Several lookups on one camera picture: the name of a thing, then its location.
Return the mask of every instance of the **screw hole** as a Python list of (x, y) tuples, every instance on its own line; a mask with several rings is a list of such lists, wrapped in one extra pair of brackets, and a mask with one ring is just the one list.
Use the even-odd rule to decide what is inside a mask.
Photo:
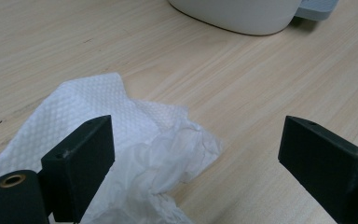
[(56, 158), (57, 158), (57, 159), (62, 159), (62, 158), (63, 158), (63, 153), (57, 154), (57, 155), (56, 155)]
[(25, 180), (25, 175), (11, 175), (1, 181), (0, 187), (7, 189), (19, 185)]

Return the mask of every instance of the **light wood grain surface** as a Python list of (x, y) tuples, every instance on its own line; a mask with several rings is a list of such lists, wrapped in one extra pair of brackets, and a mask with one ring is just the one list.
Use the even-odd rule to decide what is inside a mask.
[(60, 83), (109, 72), (130, 97), (188, 106), (224, 141), (206, 172), (170, 192), (195, 223), (334, 223), (277, 156), (286, 115), (358, 146), (358, 0), (268, 36), (166, 0), (0, 0), (0, 152)]

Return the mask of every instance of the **crumpled tissue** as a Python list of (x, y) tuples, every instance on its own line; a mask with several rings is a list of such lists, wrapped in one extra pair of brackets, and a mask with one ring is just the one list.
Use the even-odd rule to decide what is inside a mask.
[(112, 116), (116, 161), (82, 223), (191, 223), (166, 194), (220, 154), (221, 142), (184, 107), (130, 99), (117, 73), (67, 81), (21, 126), (0, 154), (0, 176), (28, 169), (83, 122)]

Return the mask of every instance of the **tissue paper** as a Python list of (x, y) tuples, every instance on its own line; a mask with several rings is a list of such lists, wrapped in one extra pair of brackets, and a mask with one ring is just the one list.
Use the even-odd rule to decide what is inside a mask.
[(165, 194), (220, 154), (221, 142), (184, 107), (127, 97), (119, 74), (67, 81), (21, 126), (0, 155), (0, 175), (28, 169), (81, 123), (112, 116), (116, 162), (82, 223), (191, 223)]

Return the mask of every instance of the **white plastic container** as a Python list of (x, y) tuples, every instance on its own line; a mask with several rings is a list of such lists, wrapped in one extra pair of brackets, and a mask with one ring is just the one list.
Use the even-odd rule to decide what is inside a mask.
[(301, 0), (169, 0), (178, 10), (212, 25), (247, 35), (284, 29)]

